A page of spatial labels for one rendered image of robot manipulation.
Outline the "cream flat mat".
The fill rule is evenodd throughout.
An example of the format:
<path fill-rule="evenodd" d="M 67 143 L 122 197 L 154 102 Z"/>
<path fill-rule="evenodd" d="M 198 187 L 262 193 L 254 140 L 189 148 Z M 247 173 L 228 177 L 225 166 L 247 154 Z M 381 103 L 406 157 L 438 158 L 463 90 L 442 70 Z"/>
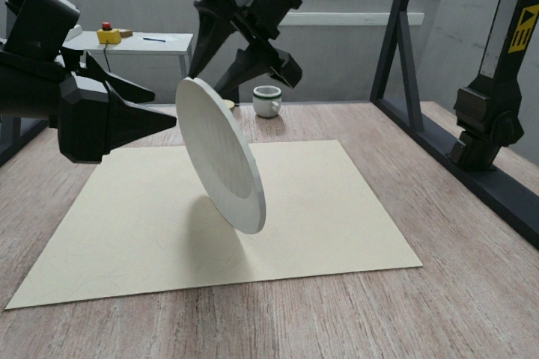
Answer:
<path fill-rule="evenodd" d="M 185 146 L 117 148 L 5 309 L 423 266 L 338 140 L 248 146 L 262 231 L 223 217 Z"/>

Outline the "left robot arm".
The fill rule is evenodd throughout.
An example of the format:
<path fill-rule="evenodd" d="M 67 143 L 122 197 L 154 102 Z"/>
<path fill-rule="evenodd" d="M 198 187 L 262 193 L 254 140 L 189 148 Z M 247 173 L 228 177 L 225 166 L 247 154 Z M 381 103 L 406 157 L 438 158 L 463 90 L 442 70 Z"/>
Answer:
<path fill-rule="evenodd" d="M 459 88 L 453 107 L 465 131 L 445 156 L 462 171 L 497 171 L 492 163 L 501 147 L 524 135 L 517 74 L 538 17 L 539 0 L 498 1 L 478 75 Z"/>

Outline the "black rectangular frame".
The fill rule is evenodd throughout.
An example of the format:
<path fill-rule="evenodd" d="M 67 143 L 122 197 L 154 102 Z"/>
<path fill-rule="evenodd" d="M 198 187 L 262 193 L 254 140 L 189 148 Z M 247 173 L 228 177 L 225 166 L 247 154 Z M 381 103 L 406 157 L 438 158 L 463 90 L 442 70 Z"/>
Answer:
<path fill-rule="evenodd" d="M 445 156 L 445 153 L 451 152 L 458 138 L 423 113 L 424 132 L 414 131 L 409 126 L 406 101 L 401 97 L 377 99 L 375 106 L 501 219 L 539 250 L 539 196 L 537 194 L 497 166 L 497 171 L 462 171 Z M 0 167 L 48 125 L 48 120 L 21 117 L 20 138 L 12 144 L 0 144 Z"/>

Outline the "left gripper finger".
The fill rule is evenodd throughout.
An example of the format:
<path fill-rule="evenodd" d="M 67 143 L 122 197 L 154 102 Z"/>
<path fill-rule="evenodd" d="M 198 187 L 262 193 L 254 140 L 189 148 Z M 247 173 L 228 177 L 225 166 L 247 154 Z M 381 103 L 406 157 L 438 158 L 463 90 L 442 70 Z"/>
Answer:
<path fill-rule="evenodd" d="M 230 89 L 242 84 L 243 82 L 264 73 L 271 76 L 274 72 L 262 60 L 262 58 L 238 48 L 233 63 L 217 81 L 213 87 L 213 90 L 218 96 L 220 96 Z"/>
<path fill-rule="evenodd" d="M 234 30 L 232 24 L 211 4 L 194 0 L 198 11 L 198 36 L 187 76 L 194 79 L 207 65 L 229 34 Z"/>

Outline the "white round platter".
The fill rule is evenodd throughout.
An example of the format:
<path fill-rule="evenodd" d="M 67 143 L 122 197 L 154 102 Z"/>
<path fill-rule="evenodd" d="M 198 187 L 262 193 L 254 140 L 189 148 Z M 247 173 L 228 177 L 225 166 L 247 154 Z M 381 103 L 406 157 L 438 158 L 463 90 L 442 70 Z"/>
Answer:
<path fill-rule="evenodd" d="M 255 159 L 235 119 L 200 79 L 179 82 L 175 108 L 198 178 L 223 217 L 238 231 L 262 231 L 266 204 Z"/>

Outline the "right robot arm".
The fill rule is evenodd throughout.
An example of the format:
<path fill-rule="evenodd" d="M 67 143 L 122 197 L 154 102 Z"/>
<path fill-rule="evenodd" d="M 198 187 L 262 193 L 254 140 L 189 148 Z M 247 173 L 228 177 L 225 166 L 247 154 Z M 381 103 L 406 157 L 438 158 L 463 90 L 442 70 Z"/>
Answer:
<path fill-rule="evenodd" d="M 5 4 L 16 21 L 7 40 L 0 38 L 0 62 L 61 81 L 63 66 L 54 60 L 78 22 L 78 8 L 67 0 L 6 0 Z"/>

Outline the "white cup with green stripe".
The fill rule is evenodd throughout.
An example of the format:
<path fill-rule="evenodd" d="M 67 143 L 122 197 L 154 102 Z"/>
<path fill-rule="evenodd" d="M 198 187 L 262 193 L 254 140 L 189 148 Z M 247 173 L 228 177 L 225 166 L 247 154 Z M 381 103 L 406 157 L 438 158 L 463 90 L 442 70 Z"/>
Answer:
<path fill-rule="evenodd" d="M 281 108 L 281 90 L 272 86 L 255 88 L 253 92 L 253 108 L 259 116 L 276 116 Z"/>

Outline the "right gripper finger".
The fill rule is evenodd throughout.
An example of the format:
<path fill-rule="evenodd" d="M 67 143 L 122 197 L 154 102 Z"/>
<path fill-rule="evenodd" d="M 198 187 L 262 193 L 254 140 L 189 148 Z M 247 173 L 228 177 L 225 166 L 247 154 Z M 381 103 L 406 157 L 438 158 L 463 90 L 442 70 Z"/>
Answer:
<path fill-rule="evenodd" d="M 125 101 L 135 104 L 154 101 L 153 91 L 104 70 L 89 51 L 86 52 L 85 63 L 88 67 L 88 78 L 103 83 L 103 86 L 107 81 Z"/>
<path fill-rule="evenodd" d="M 176 126 L 174 115 L 125 101 L 107 81 L 104 88 L 109 98 L 104 156 L 111 150 Z"/>

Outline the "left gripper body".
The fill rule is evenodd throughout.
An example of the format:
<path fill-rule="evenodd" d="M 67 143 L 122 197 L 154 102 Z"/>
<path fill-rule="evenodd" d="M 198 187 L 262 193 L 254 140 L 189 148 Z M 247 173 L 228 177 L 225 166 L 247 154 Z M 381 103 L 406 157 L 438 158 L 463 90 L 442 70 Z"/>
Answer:
<path fill-rule="evenodd" d="M 302 70 L 288 52 L 267 41 L 280 34 L 276 28 L 290 9 L 297 10 L 301 0 L 200 0 L 216 7 L 249 43 L 244 51 L 255 55 L 274 72 L 272 80 L 293 90 L 302 78 Z M 243 12 L 244 11 L 244 12 Z M 236 14 L 238 18 L 234 15 Z M 248 21 L 247 21 L 247 20 Z M 250 35 L 249 31 L 255 36 Z M 265 41 L 265 42 L 264 42 Z"/>

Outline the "glass jar with beige lid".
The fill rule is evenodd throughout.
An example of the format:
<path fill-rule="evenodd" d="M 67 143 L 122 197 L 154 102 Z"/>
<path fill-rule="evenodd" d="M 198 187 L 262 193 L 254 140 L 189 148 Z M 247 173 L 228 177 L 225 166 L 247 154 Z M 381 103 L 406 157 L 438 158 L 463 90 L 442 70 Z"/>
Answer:
<path fill-rule="evenodd" d="M 223 103 L 225 104 L 225 106 L 227 107 L 227 109 L 229 110 L 229 112 L 231 113 L 231 115 L 234 118 L 234 103 L 232 101 L 228 101 L 228 100 L 222 100 L 222 101 L 223 101 Z"/>

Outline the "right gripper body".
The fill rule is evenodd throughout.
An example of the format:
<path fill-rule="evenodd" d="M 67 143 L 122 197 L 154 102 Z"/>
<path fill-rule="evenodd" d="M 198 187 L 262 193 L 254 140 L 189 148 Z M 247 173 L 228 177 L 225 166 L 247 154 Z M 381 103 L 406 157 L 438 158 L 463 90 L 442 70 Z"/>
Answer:
<path fill-rule="evenodd" d="M 80 45 L 64 41 L 60 52 L 54 61 L 62 63 L 61 81 L 0 62 L 0 123 L 2 115 L 48 120 L 49 128 L 58 129 L 63 156 L 73 164 L 100 165 L 108 93 L 103 83 L 88 78 Z"/>

